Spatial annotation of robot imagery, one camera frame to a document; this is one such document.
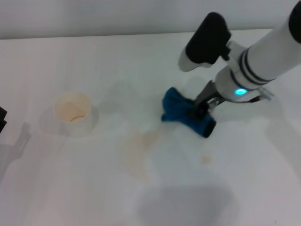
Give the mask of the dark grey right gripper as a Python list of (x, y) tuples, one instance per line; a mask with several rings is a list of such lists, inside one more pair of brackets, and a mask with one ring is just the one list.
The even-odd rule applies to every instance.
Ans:
[(221, 103), (222, 97), (217, 92), (215, 83), (209, 81), (194, 100), (194, 117), (203, 120), (206, 116), (210, 116), (209, 111), (213, 111)]

